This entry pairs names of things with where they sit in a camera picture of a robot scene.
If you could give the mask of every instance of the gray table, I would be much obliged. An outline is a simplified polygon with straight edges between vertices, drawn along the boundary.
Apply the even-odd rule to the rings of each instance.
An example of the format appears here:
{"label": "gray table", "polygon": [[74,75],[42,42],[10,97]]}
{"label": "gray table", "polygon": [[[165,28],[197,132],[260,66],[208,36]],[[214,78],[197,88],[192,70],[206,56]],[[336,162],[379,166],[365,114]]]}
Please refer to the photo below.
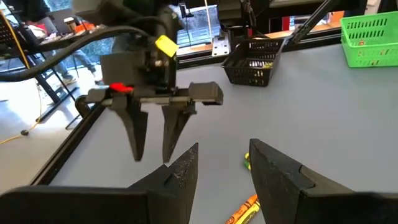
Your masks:
{"label": "gray table", "polygon": [[[353,190],[398,192],[397,72],[349,69],[341,45],[282,54],[267,88],[232,85],[220,65],[179,71],[180,86],[216,81],[225,95],[223,106],[197,106],[172,157],[199,142],[190,223],[223,223],[254,194],[242,165],[251,138]],[[144,109],[142,162],[134,162],[122,122],[106,110],[52,185],[127,187],[160,166],[163,116],[159,106]]]}

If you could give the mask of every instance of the green plastic basket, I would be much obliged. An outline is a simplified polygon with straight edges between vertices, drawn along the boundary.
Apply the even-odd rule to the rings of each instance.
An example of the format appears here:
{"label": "green plastic basket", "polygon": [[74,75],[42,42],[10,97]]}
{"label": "green plastic basket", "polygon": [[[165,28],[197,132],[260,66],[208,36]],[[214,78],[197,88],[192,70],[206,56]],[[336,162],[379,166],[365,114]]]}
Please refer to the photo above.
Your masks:
{"label": "green plastic basket", "polygon": [[341,28],[349,67],[398,65],[398,11],[342,18]]}

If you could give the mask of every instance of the metal bracket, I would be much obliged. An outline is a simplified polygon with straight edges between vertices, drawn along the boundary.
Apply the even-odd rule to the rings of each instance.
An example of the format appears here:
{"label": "metal bracket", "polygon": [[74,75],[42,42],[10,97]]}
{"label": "metal bracket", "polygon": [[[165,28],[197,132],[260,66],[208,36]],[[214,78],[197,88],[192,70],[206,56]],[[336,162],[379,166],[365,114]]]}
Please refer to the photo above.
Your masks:
{"label": "metal bracket", "polygon": [[205,106],[224,103],[224,93],[216,82],[191,83],[188,94],[193,101],[202,102]]}
{"label": "metal bracket", "polygon": [[213,51],[211,53],[212,57],[220,57],[224,55],[229,55],[229,39],[228,34],[223,36],[215,36],[213,38]]}

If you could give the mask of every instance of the yellow cable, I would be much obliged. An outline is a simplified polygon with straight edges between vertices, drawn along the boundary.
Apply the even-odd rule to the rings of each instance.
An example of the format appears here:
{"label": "yellow cable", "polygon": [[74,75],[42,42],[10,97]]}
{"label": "yellow cable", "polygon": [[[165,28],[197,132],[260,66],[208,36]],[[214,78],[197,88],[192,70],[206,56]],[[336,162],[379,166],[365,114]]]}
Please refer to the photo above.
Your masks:
{"label": "yellow cable", "polygon": [[[29,63],[27,62],[27,59],[26,59],[26,55],[25,55],[25,53],[24,53],[24,51],[23,51],[23,49],[22,49],[22,47],[21,47],[21,45],[20,45],[20,43],[19,43],[19,41],[18,41],[17,36],[15,35],[14,29],[12,28],[12,26],[11,26],[10,23],[8,22],[8,20],[7,20],[7,18],[6,18],[6,16],[4,15],[4,13],[3,13],[2,10],[0,10],[0,13],[1,13],[1,17],[2,17],[2,18],[4,19],[4,21],[6,22],[6,25],[8,26],[8,29],[11,31],[12,37],[14,38],[15,43],[16,43],[17,46],[18,46],[19,52],[21,53],[21,56],[22,56],[22,58],[23,58],[23,60],[24,60],[24,63],[25,63],[26,68],[27,68],[27,69],[30,69]],[[40,123],[40,119],[41,119],[41,115],[42,115],[42,97],[40,96],[39,87],[36,85],[35,82],[34,82],[34,84],[35,84],[35,87],[36,87],[36,89],[37,89],[37,94],[38,94],[38,96],[39,96],[40,113],[39,113],[39,118],[37,119],[37,122],[36,122],[31,128],[29,128],[29,129],[27,130],[28,132],[31,131],[31,130],[33,130],[34,128],[36,128],[36,126]],[[4,144],[4,143],[7,143],[7,142],[9,142],[9,141],[18,139],[18,138],[20,138],[20,137],[22,137],[21,134],[19,134],[19,135],[17,135],[17,136],[14,136],[14,137],[11,137],[11,138],[9,138],[9,139],[6,139],[6,140],[4,140],[4,141],[1,141],[1,142],[0,142],[0,145],[2,145],[2,144]]]}

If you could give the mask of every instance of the sticker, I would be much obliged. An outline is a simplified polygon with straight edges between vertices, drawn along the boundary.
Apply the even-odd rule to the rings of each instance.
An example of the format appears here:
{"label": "sticker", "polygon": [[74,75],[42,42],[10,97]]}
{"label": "sticker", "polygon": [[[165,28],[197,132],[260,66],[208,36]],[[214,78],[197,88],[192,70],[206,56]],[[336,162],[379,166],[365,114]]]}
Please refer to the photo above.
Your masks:
{"label": "sticker", "polygon": [[161,35],[155,41],[156,47],[163,51],[167,56],[173,57],[178,50],[178,45],[170,40],[166,35]]}

